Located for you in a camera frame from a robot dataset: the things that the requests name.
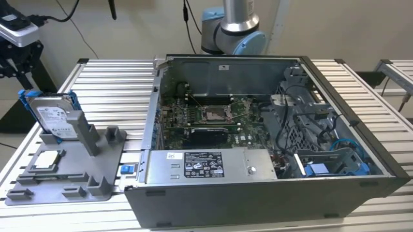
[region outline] motherboard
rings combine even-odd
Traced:
[[[167,98],[161,107],[164,149],[248,147],[272,144],[252,97]]]

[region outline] hard drive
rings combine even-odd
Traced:
[[[41,91],[29,91],[24,94],[24,90],[21,90],[18,98],[45,133],[61,140],[77,139],[72,125],[65,121],[66,112],[81,110],[76,94],[72,91],[66,94],[42,93]]]

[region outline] sticker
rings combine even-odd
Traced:
[[[185,152],[184,164],[185,178],[224,177],[220,152]]]
[[[14,16],[13,14],[9,14],[9,15],[6,15],[6,16],[2,17],[2,19],[4,19],[5,21],[12,21],[12,20],[14,20],[16,18],[17,18],[17,16]]]
[[[181,155],[183,153],[181,152],[168,152],[167,153],[167,159],[169,160],[181,160]]]
[[[229,66],[228,65],[219,65],[217,70],[219,71],[229,70]]]
[[[253,0],[247,1],[247,14],[251,15],[253,13]]]
[[[50,133],[61,139],[77,138],[73,127],[66,123],[65,112],[58,107],[37,107],[41,119]]]

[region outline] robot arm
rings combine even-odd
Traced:
[[[201,51],[213,55],[259,55],[265,35],[257,30],[253,0],[224,0],[223,3],[223,7],[203,11]]]

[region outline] metal frame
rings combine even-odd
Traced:
[[[346,65],[339,65],[334,60],[314,60],[314,63],[390,155],[413,177],[413,133],[400,115],[394,113],[394,109],[364,86],[363,81]],[[151,79],[149,67],[152,68],[151,60],[89,60],[86,64],[76,65],[58,91],[66,92],[73,86],[80,99],[93,100],[81,105],[85,108],[88,120],[92,119],[93,123],[101,126],[116,124],[126,130],[128,142],[120,160],[125,164],[139,162],[140,157],[139,144],[145,118],[141,115],[145,114],[147,107],[143,103],[133,104],[132,101],[149,96],[151,89],[144,86],[147,83],[141,82],[143,79]],[[92,83],[98,83],[98,86],[104,88],[97,89]],[[0,173],[0,198],[13,186],[9,182],[22,171],[18,169],[20,166],[29,162],[28,154],[34,153],[38,147],[37,133],[38,126],[34,125]],[[4,231],[25,229],[34,231],[140,231],[141,228],[118,187],[113,188],[113,193],[114,195],[106,202],[94,203],[9,207],[4,201],[0,201],[0,231],[1,229]],[[388,197],[370,199],[346,218],[191,228],[184,231],[407,231],[413,227],[411,202],[413,181]]]
[[[382,59],[374,69],[386,76],[413,94],[413,60],[387,60]]]

